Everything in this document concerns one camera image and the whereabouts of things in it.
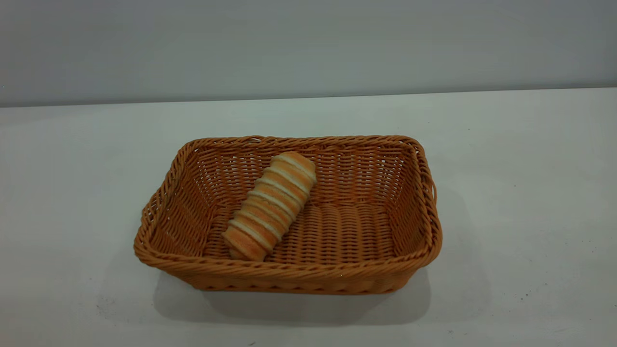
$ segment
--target basket rim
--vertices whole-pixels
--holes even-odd
[[[218,259],[211,257],[184,256],[181,254],[161,253],[156,251],[149,242],[152,232],[156,229],[161,211],[164,211],[169,197],[180,183],[181,174],[187,164],[188,156],[204,146],[213,148],[229,148],[246,146],[261,146],[276,144],[280,147],[297,146],[301,142],[319,140],[320,147],[328,146],[370,146],[371,143],[383,143],[384,140],[409,145],[415,149],[417,163],[420,168],[420,184],[424,194],[425,217],[430,226],[430,236],[427,235],[426,246],[414,253],[363,262],[323,265],[317,263],[283,264],[276,262],[254,262],[234,259]],[[397,274],[419,269],[428,265],[441,250],[442,231],[436,210],[437,191],[428,168],[423,147],[407,136],[324,136],[310,138],[280,138],[275,136],[244,136],[224,138],[202,138],[186,143],[176,155],[163,184],[152,195],[148,204],[142,210],[141,225],[135,237],[133,249],[139,260],[149,266],[167,272],[190,272],[192,274],[233,275],[237,277],[255,277],[264,275],[272,278],[293,278],[311,280],[312,278],[367,278],[380,277],[383,274]],[[159,208],[150,212],[151,206]]]

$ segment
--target spiral bread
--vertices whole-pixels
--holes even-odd
[[[316,183],[315,164],[301,154],[272,157],[222,234],[231,257],[263,261],[289,231]]]

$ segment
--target white wall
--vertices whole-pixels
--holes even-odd
[[[617,85],[615,0],[4,0],[0,106]]]

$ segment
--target white table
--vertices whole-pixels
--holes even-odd
[[[374,134],[418,139],[439,192],[402,290],[200,292],[133,255],[185,142]],[[609,88],[0,109],[0,345],[615,345],[616,150]]]

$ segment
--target wicker basket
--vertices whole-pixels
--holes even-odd
[[[265,262],[230,259],[227,221],[270,158],[290,150],[317,165],[308,203]],[[206,138],[178,151],[135,254],[201,290],[388,293],[439,253],[435,202],[424,150],[404,136]]]

